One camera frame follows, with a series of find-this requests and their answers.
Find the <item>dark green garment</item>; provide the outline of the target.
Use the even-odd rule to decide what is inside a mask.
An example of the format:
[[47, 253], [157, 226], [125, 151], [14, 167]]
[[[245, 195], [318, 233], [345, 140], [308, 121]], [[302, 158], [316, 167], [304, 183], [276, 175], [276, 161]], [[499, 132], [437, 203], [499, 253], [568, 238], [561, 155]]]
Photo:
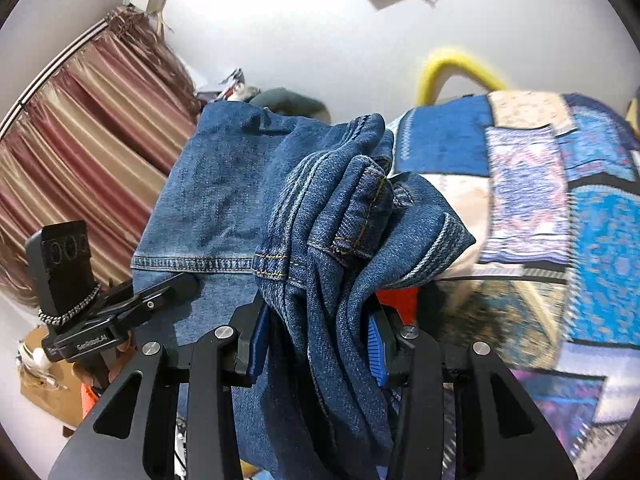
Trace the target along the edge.
[[282, 87], [260, 92], [248, 102], [283, 116], [318, 119], [325, 124], [331, 122], [331, 114], [323, 102]]

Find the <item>blue denim jacket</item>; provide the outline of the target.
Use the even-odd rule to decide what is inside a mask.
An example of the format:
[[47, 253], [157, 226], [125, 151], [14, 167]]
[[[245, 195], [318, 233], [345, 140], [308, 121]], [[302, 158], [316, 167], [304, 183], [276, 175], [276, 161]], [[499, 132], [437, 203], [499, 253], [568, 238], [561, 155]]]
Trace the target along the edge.
[[135, 289], [193, 273], [138, 344], [192, 344], [262, 296], [269, 348], [233, 395], [240, 455], [278, 479], [373, 479], [393, 447], [361, 310], [418, 286], [474, 238], [424, 177], [392, 174], [377, 114], [329, 126], [241, 102], [204, 107], [131, 260]]

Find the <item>patchwork patterned bed cover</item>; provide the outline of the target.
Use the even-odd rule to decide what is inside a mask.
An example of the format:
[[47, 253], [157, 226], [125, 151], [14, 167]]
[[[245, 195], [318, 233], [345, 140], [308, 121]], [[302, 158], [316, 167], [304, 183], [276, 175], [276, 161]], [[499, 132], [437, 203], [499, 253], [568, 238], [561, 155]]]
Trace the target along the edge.
[[639, 141], [579, 93], [501, 90], [390, 124], [394, 167], [474, 236], [436, 281], [437, 335], [484, 340], [588, 478], [639, 405]]

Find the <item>red garment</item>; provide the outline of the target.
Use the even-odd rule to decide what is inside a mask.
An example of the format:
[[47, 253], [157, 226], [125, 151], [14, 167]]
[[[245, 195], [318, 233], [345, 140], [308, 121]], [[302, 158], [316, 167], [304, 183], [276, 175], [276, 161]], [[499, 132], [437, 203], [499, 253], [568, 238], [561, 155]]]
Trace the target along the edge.
[[416, 312], [419, 305], [419, 289], [381, 289], [376, 292], [378, 301], [384, 306], [394, 308], [405, 325], [416, 325]]

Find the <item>striped red gold curtain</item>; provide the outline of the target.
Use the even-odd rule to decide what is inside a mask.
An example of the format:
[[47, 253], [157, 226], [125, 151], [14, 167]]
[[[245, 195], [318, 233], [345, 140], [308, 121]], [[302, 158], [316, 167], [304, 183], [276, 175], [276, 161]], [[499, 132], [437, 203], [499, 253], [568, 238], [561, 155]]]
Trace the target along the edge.
[[129, 265], [201, 104], [186, 69], [150, 18], [131, 8], [66, 61], [1, 138], [1, 292], [38, 306], [26, 240], [84, 220], [103, 285]]

